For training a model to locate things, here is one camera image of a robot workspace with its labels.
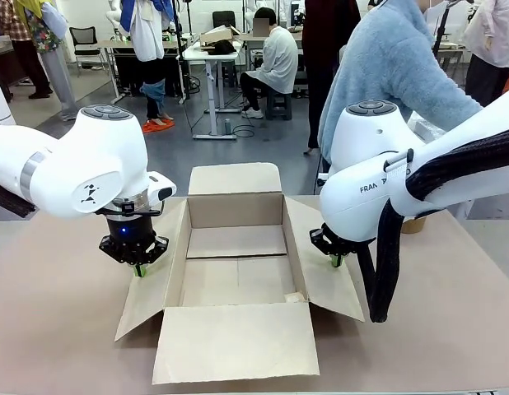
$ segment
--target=person in white coat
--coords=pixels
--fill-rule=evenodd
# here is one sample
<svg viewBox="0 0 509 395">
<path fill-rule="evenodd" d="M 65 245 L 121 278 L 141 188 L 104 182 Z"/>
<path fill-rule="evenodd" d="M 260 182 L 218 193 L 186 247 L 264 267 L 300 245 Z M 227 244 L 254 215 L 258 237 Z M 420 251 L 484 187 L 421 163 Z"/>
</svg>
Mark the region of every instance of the person in white coat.
<svg viewBox="0 0 509 395">
<path fill-rule="evenodd" d="M 483 0 L 464 41 L 473 54 L 465 93 L 485 107 L 500 97 L 509 78 L 509 0 Z"/>
<path fill-rule="evenodd" d="M 292 93 L 298 69 L 298 47 L 292 34 L 277 26 L 277 17 L 271 8 L 260 8 L 254 18 L 269 20 L 269 37 L 264 41 L 262 66 L 240 76 L 242 92 L 249 102 L 242 111 L 242 117 L 261 119 L 264 115 L 258 105 L 255 88 L 267 90 L 270 87 L 282 94 Z"/>
</svg>

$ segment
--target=cardboard box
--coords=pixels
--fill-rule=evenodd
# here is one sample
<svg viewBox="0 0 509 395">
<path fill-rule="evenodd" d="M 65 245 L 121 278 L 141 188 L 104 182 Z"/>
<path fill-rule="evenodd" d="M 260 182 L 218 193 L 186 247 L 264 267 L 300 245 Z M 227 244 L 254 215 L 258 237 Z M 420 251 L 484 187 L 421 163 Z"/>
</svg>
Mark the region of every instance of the cardboard box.
<svg viewBox="0 0 509 395">
<path fill-rule="evenodd" d="M 115 339 L 164 312 L 154 384 L 319 374 L 308 302 L 364 320 L 348 269 L 310 242 L 320 213 L 275 165 L 194 168 L 167 206 L 168 251 L 133 278 Z"/>
<path fill-rule="evenodd" d="M 226 27 L 224 25 L 215 27 L 207 33 L 202 33 L 199 36 L 201 48 L 213 48 L 214 43 L 221 40 L 232 40 L 234 35 L 238 35 L 240 32 L 233 26 Z"/>
</svg>

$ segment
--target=person in blue fuzzy coat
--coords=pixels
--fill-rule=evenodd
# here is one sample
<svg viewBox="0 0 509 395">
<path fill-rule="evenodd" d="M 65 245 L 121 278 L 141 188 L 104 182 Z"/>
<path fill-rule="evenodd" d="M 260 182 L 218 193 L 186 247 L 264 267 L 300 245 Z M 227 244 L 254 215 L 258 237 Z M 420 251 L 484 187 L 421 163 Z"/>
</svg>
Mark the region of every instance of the person in blue fuzzy coat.
<svg viewBox="0 0 509 395">
<path fill-rule="evenodd" d="M 385 0 L 357 25 L 348 41 L 320 118 L 318 141 L 331 164 L 331 142 L 340 114 L 362 100 L 388 100 L 405 120 L 413 111 L 446 131 L 482 107 L 440 68 L 425 12 L 441 0 Z"/>
</svg>

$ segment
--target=yellow scarf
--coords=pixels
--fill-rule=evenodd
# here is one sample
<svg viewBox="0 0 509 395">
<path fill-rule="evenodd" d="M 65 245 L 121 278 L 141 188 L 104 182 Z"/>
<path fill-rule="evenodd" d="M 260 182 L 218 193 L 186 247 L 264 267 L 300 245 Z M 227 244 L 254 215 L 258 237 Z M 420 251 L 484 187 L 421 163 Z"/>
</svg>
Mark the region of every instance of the yellow scarf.
<svg viewBox="0 0 509 395">
<path fill-rule="evenodd" d="M 33 12 L 37 17 L 42 19 L 42 4 L 45 2 L 50 2 L 50 0 L 14 0 L 15 1 L 15 10 L 16 14 L 21 18 L 21 21 L 24 25 L 27 26 L 26 20 L 26 8 Z"/>
</svg>

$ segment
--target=stool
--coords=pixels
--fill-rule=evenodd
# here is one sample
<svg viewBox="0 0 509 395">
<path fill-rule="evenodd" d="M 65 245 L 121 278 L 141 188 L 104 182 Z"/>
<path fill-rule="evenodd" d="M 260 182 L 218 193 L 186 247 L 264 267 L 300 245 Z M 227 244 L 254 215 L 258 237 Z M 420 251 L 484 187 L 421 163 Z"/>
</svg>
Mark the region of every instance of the stool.
<svg viewBox="0 0 509 395">
<path fill-rule="evenodd" d="M 292 118 L 291 112 L 291 93 L 284 95 L 276 92 L 274 89 L 268 89 L 268 101 L 265 109 L 265 118 L 268 120 L 281 116 L 285 120 Z"/>
</svg>

